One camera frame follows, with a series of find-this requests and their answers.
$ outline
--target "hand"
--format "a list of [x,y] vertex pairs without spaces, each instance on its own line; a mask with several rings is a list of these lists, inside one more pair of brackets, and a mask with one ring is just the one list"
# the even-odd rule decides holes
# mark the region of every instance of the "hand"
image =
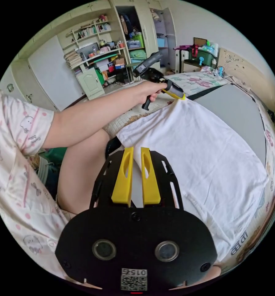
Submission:
[[139,104],[144,104],[146,102],[147,96],[150,97],[150,101],[154,102],[157,98],[157,95],[161,92],[162,89],[167,87],[166,83],[154,83],[150,81],[144,81],[133,88],[138,96]]

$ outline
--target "green storage box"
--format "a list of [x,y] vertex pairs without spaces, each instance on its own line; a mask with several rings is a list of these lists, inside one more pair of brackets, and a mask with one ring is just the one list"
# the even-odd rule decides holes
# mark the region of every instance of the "green storage box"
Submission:
[[200,62],[199,57],[204,58],[204,60],[202,61],[203,65],[211,67],[211,61],[214,59],[214,56],[210,52],[198,49],[197,56],[193,57],[192,48],[189,48],[189,60],[196,61],[199,63]]
[[142,33],[136,33],[132,37],[132,40],[139,41],[141,43],[141,47],[145,47]]

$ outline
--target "white cloth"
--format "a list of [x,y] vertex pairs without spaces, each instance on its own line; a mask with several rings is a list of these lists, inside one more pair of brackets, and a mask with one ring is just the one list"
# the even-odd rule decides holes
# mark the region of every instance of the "white cloth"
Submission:
[[138,119],[117,137],[123,146],[134,146],[140,168],[141,147],[168,159],[184,209],[206,224],[217,260],[223,260],[251,221],[268,181],[249,145],[215,114],[190,100],[177,100]]
[[53,115],[0,91],[0,215],[39,266],[69,280],[54,251],[70,213],[59,209],[26,160],[42,147]]

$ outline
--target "sticker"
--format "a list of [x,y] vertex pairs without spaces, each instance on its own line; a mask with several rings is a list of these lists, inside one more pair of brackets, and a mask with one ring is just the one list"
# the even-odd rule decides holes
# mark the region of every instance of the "sticker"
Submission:
[[127,269],[121,271],[121,290],[123,291],[147,291],[147,270]]

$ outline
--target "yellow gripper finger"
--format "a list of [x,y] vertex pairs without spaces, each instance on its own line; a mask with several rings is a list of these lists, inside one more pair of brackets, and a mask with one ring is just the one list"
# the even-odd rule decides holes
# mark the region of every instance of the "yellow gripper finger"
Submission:
[[132,167],[133,167],[133,147],[125,148],[121,160],[120,169],[116,179],[112,194],[112,201],[115,204],[131,203],[131,185],[132,185]]
[[143,186],[144,206],[149,204],[159,204],[161,201],[161,197],[159,193],[159,188],[156,180],[154,167],[152,164],[150,149],[142,147],[141,156],[142,156],[142,186]]

